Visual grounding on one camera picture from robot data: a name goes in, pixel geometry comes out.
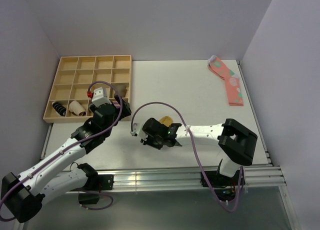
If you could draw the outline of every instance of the purple cable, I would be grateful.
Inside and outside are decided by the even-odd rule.
[[[109,208],[112,203],[114,202],[114,198],[112,196],[110,196],[109,194],[106,194],[104,192],[98,192],[98,191],[87,191],[87,190],[82,190],[82,189],[78,189],[79,192],[84,192],[84,193],[87,193],[87,194],[97,194],[97,195],[100,195],[100,196],[105,196],[105,197],[108,197],[111,199],[111,202],[106,205],[106,206],[103,206],[103,207],[97,207],[97,208],[94,208],[94,207],[88,207],[88,206],[85,206],[85,205],[81,205],[82,208],[85,208],[85,209],[88,209],[88,210],[103,210],[103,209],[107,209]]]
[[[148,106],[148,105],[151,105],[151,104],[161,104],[161,105],[165,105],[165,106],[173,109],[173,110],[179,115],[179,117],[180,117],[180,119],[181,119],[181,121],[182,121],[182,124],[187,128],[187,124],[186,124],[184,118],[182,117],[181,113],[180,113],[175,107],[173,107],[173,106],[171,106],[171,105],[169,105],[169,104],[167,104],[167,103],[164,103],[164,102],[153,101],[153,102],[149,102],[149,103],[146,103],[146,104],[140,106],[140,107],[134,112],[134,114],[133,114],[133,116],[132,116],[132,119],[131,119],[131,132],[134,131],[134,119],[135,119],[135,116],[136,116],[137,112],[138,112],[140,109],[142,109],[143,107]],[[238,202],[239,202],[239,195],[240,195],[240,192],[242,191],[242,189],[243,189],[243,187],[244,187],[244,181],[242,181],[242,186],[241,186],[241,189],[240,189],[241,179],[244,178],[244,169],[243,169],[243,167],[242,167],[242,166],[240,167],[238,185],[237,185],[237,189],[236,189],[236,196],[235,196],[235,198],[234,198],[233,200],[229,201],[229,203],[232,203],[233,201],[235,201],[235,204],[234,204],[234,206],[233,206],[232,209],[228,209],[227,206],[220,201],[220,199],[218,198],[218,196],[217,196],[214,188],[213,188],[212,185],[210,184],[210,181],[209,181],[209,179],[208,179],[208,177],[207,177],[207,175],[206,175],[206,173],[205,173],[205,170],[204,170],[204,168],[203,168],[203,166],[202,166],[202,164],[201,164],[201,162],[200,162],[200,159],[199,159],[199,156],[198,156],[198,153],[197,153],[197,149],[196,149],[196,144],[195,144],[194,136],[193,136],[193,134],[192,134],[192,132],[190,131],[189,128],[187,128],[187,131],[188,131],[188,133],[190,134],[191,144],[192,144],[192,148],[193,148],[193,152],[194,152],[194,156],[195,156],[196,162],[197,162],[198,165],[199,165],[199,168],[200,168],[200,170],[201,170],[201,172],[202,172],[202,175],[203,175],[203,177],[204,177],[204,180],[205,180],[206,184],[208,185],[209,189],[211,190],[213,197],[215,198],[215,200],[218,202],[218,204],[219,204],[225,211],[227,211],[228,213],[233,213],[233,212],[237,209]]]
[[[72,144],[70,144],[69,146],[67,146],[66,148],[64,148],[62,150],[63,153],[65,153],[66,151],[70,150],[71,148],[73,148],[74,146],[78,145],[78,144],[81,144],[81,143],[84,143],[88,140],[91,140],[91,139],[94,139],[104,133],[106,133],[107,131],[109,131],[110,129],[112,129],[112,127],[114,125],[117,124],[117,122],[119,121],[120,117],[121,117],[121,114],[122,114],[122,109],[123,109],[123,100],[122,100],[122,97],[120,95],[120,93],[118,92],[117,88],[112,86],[110,83],[106,82],[106,81],[95,81],[93,83],[90,84],[90,86],[88,87],[88,92],[90,92],[91,90],[91,87],[95,84],[106,84],[108,85],[110,88],[112,88],[115,93],[119,96],[119,99],[120,99],[120,110],[119,110],[119,114],[118,114],[118,117],[115,119],[115,121],[105,130],[101,131],[101,132],[98,132],[88,138],[85,138],[85,139],[81,139],[77,142],[74,142]],[[50,158],[46,163],[44,163],[43,165],[41,165],[39,168],[35,169],[31,175],[35,175],[37,174],[38,172],[40,172],[43,168],[45,168],[46,166],[48,166],[49,164],[51,164],[54,160],[56,160],[57,158],[59,158],[61,156],[60,153],[57,153],[56,155],[54,155],[52,158]],[[22,179],[19,183],[17,183],[16,185],[14,185],[4,196],[3,198],[0,200],[0,210],[3,206],[3,204],[5,203],[6,199],[8,198],[8,196],[15,190],[17,189],[17,187],[19,187],[21,184],[25,183],[27,180],[29,179],[29,177],[25,177],[24,179]],[[10,222],[12,220],[16,219],[15,217],[12,217],[12,218],[3,218],[1,215],[0,215],[0,221],[2,222]]]

